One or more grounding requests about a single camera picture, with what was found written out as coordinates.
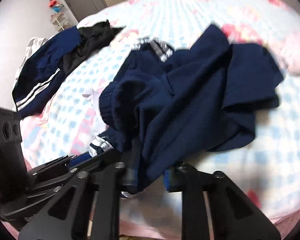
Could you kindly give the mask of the navy striped shorts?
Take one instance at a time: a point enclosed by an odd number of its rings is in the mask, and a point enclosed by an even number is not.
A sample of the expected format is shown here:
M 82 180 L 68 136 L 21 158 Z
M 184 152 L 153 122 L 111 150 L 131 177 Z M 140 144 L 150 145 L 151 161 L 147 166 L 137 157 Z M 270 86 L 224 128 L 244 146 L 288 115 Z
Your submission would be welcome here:
M 155 40 L 133 49 L 99 97 L 102 137 L 128 155 L 125 190 L 143 191 L 176 162 L 255 139 L 256 113 L 279 106 L 270 52 L 230 44 L 210 25 L 188 50 Z

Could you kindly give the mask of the blue checkered cartoon blanket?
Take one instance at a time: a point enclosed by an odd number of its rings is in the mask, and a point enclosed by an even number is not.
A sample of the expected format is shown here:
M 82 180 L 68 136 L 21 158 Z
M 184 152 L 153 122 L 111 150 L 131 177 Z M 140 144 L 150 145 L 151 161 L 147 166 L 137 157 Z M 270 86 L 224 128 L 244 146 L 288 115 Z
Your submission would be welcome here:
M 251 48 L 276 61 L 283 81 L 273 90 L 278 106 L 260 96 L 266 79 L 260 65 L 229 71 L 218 110 L 229 117 L 247 143 L 230 150 L 205 148 L 190 157 L 198 168 L 221 168 L 243 187 L 274 223 L 281 239 L 292 238 L 300 223 L 300 16 L 281 0 L 127 0 L 90 15 L 78 24 L 109 21 L 123 31 L 102 51 L 83 61 L 47 99 L 61 68 L 25 59 L 12 98 L 22 112 L 25 158 L 36 166 L 85 150 L 88 138 L 106 127 L 92 94 L 108 98 L 114 77 L 133 43 L 159 38 L 176 50 L 190 49 L 204 32 L 214 32 L 230 49 Z

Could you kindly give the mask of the navy striped jacket pile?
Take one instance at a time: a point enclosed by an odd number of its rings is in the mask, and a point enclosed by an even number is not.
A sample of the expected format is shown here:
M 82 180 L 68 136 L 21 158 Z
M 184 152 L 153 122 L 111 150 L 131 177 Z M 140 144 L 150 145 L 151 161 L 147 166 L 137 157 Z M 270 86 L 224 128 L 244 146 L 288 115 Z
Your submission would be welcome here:
M 77 27 L 71 27 L 50 38 L 25 61 L 12 91 L 21 119 L 42 113 L 65 80 L 62 57 L 81 42 Z

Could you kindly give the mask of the white garment at bedside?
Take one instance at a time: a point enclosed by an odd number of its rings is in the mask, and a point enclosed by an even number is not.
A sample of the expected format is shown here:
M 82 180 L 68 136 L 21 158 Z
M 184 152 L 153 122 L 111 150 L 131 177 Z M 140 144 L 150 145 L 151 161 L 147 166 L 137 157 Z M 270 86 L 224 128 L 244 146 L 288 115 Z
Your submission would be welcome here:
M 23 58 L 23 61 L 21 65 L 18 67 L 16 73 L 15 73 L 15 82 L 18 81 L 19 75 L 21 74 L 21 71 L 26 63 L 26 61 L 40 48 L 42 47 L 49 39 L 48 38 L 41 38 L 41 37 L 32 37 L 30 38 L 26 50 L 25 55 Z

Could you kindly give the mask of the black garment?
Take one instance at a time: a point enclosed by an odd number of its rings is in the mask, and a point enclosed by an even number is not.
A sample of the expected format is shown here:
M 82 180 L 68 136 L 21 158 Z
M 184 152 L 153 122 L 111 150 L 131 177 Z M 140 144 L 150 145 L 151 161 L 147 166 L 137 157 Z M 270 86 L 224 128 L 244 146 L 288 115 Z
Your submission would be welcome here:
M 68 77 L 81 63 L 87 60 L 92 53 L 99 52 L 110 45 L 111 41 L 125 27 L 112 27 L 108 20 L 98 22 L 92 27 L 78 29 L 81 42 L 69 53 L 62 57 L 62 70 Z

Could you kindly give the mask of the folded pink cartoon garment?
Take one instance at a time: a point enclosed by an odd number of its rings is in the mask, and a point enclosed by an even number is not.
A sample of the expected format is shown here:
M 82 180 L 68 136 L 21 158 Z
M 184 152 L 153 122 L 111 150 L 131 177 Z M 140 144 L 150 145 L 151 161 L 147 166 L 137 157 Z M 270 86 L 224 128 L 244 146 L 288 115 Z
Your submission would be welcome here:
M 286 43 L 281 52 L 280 60 L 292 75 L 300 75 L 300 43 Z

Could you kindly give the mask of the colourful toy on shelf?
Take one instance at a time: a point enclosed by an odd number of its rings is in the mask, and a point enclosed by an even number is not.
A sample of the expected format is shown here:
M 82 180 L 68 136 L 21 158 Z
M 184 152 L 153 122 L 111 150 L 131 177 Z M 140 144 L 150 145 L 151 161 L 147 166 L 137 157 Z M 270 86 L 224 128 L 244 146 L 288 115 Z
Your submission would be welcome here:
M 60 12 L 64 5 L 58 0 L 49 0 L 49 7 L 54 12 Z

